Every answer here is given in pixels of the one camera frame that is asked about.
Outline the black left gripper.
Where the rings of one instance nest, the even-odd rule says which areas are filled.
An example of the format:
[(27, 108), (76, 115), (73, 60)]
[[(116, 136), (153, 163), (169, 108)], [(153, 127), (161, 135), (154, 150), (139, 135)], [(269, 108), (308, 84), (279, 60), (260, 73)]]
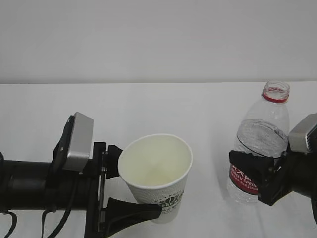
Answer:
[(92, 158), (92, 180), (86, 212), (86, 238), (108, 238), (130, 226), (157, 219), (162, 207), (157, 204), (137, 204), (114, 198), (104, 208), (105, 179), (119, 176), (118, 159), (123, 152), (115, 145), (95, 142)]

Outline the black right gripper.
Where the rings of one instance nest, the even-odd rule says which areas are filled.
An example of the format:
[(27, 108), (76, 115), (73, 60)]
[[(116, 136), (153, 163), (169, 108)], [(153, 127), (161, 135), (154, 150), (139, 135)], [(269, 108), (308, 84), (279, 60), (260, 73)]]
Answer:
[[(273, 178), (267, 186), (267, 201), (273, 206), (291, 192), (289, 172), (293, 166), (292, 151), (285, 151), (274, 171)], [(274, 166), (274, 158), (259, 154), (231, 150), (229, 152), (229, 195), (238, 203), (253, 205), (258, 200), (258, 187), (269, 173), (269, 167)]]

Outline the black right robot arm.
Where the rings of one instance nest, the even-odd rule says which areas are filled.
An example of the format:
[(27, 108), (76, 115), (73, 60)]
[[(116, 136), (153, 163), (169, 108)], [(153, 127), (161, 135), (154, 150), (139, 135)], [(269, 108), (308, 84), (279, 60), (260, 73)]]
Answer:
[(258, 188), (258, 201), (272, 206), (291, 192), (310, 198), (317, 180), (316, 153), (283, 152), (279, 158), (230, 151), (229, 161)]

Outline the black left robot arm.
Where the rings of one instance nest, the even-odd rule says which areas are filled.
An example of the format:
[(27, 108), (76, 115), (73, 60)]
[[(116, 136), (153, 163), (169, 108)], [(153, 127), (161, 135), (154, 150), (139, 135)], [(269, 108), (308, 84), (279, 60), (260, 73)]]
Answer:
[(137, 223), (158, 218), (162, 207), (157, 204), (136, 204), (109, 198), (103, 206), (104, 185), (117, 177), (118, 159), (122, 150), (115, 145), (96, 142), (93, 156), (83, 172), (64, 170), (49, 180), (49, 163), (1, 160), (0, 211), (11, 216), (10, 236), (17, 224), (17, 210), (41, 210), (46, 216), (64, 211), (60, 223), (51, 233), (56, 235), (64, 227), (73, 210), (86, 212), (87, 238), (107, 238)]

